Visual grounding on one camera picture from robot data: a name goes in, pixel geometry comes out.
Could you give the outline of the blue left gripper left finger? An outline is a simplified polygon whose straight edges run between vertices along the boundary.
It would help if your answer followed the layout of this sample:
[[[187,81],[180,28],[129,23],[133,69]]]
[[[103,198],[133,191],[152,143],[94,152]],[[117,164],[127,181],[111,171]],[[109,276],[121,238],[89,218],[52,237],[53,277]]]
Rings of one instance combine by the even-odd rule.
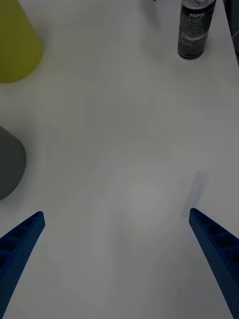
[[[0,318],[44,227],[44,214],[39,211],[0,238]]]

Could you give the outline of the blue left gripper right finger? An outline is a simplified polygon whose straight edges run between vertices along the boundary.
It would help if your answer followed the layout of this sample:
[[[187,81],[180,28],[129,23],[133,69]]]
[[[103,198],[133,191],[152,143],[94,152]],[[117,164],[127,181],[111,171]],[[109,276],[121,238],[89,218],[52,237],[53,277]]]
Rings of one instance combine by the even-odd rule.
[[[189,224],[220,287],[233,318],[239,318],[239,239],[199,210]]]

